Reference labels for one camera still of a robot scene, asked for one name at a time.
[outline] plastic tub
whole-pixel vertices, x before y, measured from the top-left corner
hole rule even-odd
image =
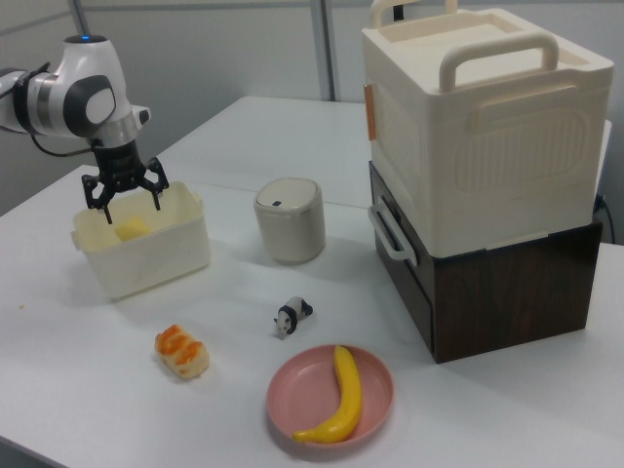
[[[429,254],[589,224],[613,63],[498,9],[381,25],[403,3],[363,31],[371,155]]]
[[[113,224],[95,210],[74,219],[71,233],[76,248],[87,257],[104,292],[113,298],[158,285],[210,262],[204,210],[198,195],[173,182],[156,211],[151,193],[140,190],[113,200]],[[139,215],[149,234],[122,242],[115,227]]]

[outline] panda figurine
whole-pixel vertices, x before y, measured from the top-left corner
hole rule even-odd
[[[312,315],[312,311],[312,306],[301,297],[293,297],[280,307],[277,312],[277,319],[273,319],[277,324],[280,338],[284,339],[287,334],[293,334],[296,330],[296,324],[308,315]]]

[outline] pink plate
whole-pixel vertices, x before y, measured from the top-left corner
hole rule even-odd
[[[290,438],[332,416],[340,405],[340,387],[333,369],[334,345],[297,354],[281,366],[269,384],[266,405],[277,429]],[[320,449],[351,446],[371,436],[387,418],[394,397],[392,375],[373,354],[346,346],[362,382],[362,416],[349,438],[337,444],[306,444]]]

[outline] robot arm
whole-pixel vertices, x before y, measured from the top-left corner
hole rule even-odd
[[[72,36],[64,41],[62,61],[33,72],[0,70],[0,129],[33,136],[83,137],[96,155],[98,176],[83,175],[89,208],[104,210],[116,193],[143,187],[158,195],[169,187],[162,165],[152,158],[145,167],[137,153],[138,131],[150,117],[147,107],[131,105],[126,81],[110,41],[102,36]],[[152,182],[147,170],[157,174]],[[94,197],[98,184],[103,185]]]

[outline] dark wooden cabinet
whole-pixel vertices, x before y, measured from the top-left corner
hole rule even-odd
[[[370,182],[372,199],[383,199],[416,251],[417,266],[393,260],[375,234],[377,251],[437,363],[585,328],[602,234],[598,220],[510,247],[435,258],[372,163]]]

